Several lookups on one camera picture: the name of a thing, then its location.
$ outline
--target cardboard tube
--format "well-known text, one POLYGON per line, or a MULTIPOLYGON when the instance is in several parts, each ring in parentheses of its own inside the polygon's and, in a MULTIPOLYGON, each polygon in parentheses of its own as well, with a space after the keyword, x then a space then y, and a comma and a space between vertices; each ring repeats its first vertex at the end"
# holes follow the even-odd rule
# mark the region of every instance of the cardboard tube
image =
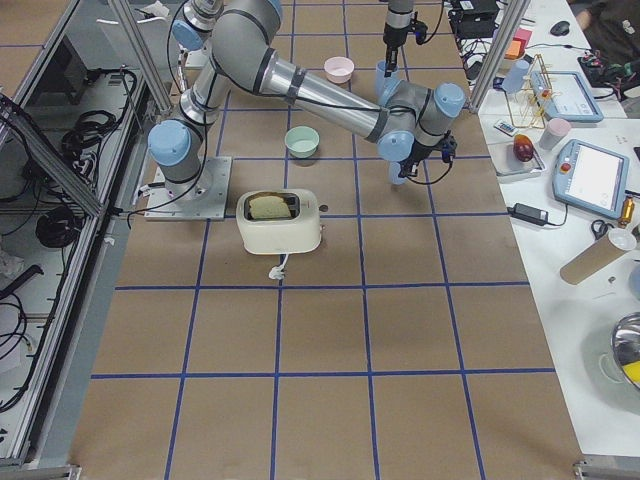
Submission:
POLYGON ((612 228, 605 236, 560 269, 560 277, 577 285, 616 258, 636 248, 637 240, 628 230, 612 228))

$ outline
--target blue tablet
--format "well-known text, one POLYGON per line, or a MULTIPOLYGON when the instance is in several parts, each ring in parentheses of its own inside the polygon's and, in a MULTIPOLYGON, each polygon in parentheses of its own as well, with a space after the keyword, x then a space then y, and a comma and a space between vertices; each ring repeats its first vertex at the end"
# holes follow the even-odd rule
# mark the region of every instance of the blue tablet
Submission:
POLYGON ((569 205, 619 218, 625 199, 629 159, 619 153, 571 140, 558 154, 553 194, 569 205))
POLYGON ((541 72, 531 72, 531 88, 549 118, 569 122, 597 123, 604 116, 591 90, 578 72, 548 72, 551 85, 541 72), (545 100, 545 92, 553 92, 545 100))

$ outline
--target black usb adapter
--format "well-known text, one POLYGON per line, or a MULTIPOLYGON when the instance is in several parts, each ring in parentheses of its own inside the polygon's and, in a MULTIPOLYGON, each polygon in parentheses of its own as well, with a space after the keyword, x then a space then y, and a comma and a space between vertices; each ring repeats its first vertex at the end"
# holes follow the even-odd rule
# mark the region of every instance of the black usb adapter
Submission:
POLYGON ((529 205, 516 203, 513 207, 507 207, 507 212, 513 218, 533 223, 534 225, 543 227, 549 224, 549 212, 529 205))

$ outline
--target white cord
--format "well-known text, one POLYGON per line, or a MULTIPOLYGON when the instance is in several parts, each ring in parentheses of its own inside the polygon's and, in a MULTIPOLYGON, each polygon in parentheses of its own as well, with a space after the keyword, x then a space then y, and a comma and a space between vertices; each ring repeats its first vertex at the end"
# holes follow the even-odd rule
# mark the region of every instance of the white cord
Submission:
POLYGON ((284 280, 284 267, 287 264, 287 260, 289 260, 289 254, 285 254, 284 261, 271 269, 269 272, 269 278, 271 280, 284 280))

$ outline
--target scissors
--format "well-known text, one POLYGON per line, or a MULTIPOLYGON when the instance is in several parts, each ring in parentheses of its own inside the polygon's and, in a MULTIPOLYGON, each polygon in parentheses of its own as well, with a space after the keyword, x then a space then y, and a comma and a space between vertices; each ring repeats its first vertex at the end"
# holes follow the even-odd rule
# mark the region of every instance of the scissors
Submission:
POLYGON ((594 220, 591 222, 591 233, 596 237, 596 240, 604 237, 610 228, 614 228, 613 225, 604 220, 594 220))

